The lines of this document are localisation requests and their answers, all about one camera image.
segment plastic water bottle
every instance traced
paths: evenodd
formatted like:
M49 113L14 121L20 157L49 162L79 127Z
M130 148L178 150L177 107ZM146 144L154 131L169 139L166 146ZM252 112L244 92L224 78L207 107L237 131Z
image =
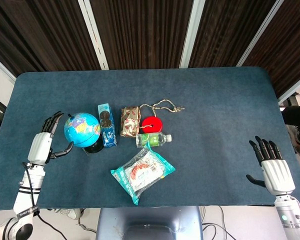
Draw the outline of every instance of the plastic water bottle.
M137 134L135 137L135 143L138 148L144 147L147 142L149 142L150 147L157 147L171 141L171 135L164 135L162 132Z

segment gray chair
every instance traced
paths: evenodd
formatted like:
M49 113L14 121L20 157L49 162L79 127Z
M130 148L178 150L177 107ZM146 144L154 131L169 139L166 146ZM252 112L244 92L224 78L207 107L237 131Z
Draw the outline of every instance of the gray chair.
M203 240L197 206L102 208L96 240Z

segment robotic hand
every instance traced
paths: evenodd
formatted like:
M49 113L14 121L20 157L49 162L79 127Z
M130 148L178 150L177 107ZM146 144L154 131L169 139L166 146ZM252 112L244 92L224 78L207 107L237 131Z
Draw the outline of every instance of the robotic hand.
M300 204L290 194L296 188L289 166L283 160L277 145L255 137L258 145L249 141L262 168L264 181L256 180L251 175L247 179L258 186L266 188L276 200L274 206L280 217L288 240L300 240Z
M29 162L23 163L25 172L13 206L17 218L10 218L0 225L0 240L27 240L32 234L33 217L39 216L36 204L46 174L44 166L50 159L68 154L74 146L71 142L64 151L53 153L51 143L62 116L63 113L58 111L46 119L41 132L35 135L28 155Z

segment metal frame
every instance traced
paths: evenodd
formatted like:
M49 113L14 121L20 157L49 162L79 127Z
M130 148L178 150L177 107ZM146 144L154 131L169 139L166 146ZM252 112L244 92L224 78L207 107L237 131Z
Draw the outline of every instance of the metal frame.
M101 70L109 70L106 54L101 42L100 34L98 31L94 13L92 11L90 0L78 0L78 3L93 44L96 57L98 58Z
M188 28L186 30L179 68L187 69L195 45L197 32L206 0L194 0L192 4Z
M7 75L7 79L9 80L9 82L11 82L14 85L17 78L1 62L0 69Z
M278 102L279 104L283 103L284 100L286 100L287 98L289 98L292 94L294 94L298 89L300 88L300 80L295 83L292 87L290 87L284 94L282 94L279 98L278 98Z
M264 31L266 30L267 26L269 25L269 23L271 22L272 18L275 16L275 14L277 13L278 9L280 8L280 6L282 5L282 3L284 1L285 0L276 0L275 1L275 3L273 4L272 8L270 9L268 15L265 17L265 19L263 20L263 23L261 24L261 26L259 27L258 31L256 32L256 34L254 35L253 39L251 40L249 46L246 48L246 50L244 51L243 55L241 56L239 62L236 65L237 67L241 67L244 64L244 62L246 61L247 57L251 53L252 49L254 48L254 46L258 42L259 38L264 33Z

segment white bottle cap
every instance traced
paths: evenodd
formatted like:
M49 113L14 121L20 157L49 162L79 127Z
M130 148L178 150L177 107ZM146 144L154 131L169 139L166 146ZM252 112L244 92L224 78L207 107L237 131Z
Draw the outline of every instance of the white bottle cap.
M170 135L170 134L165 135L165 140L166 140L167 142L171 142L171 141L172 141L171 135Z

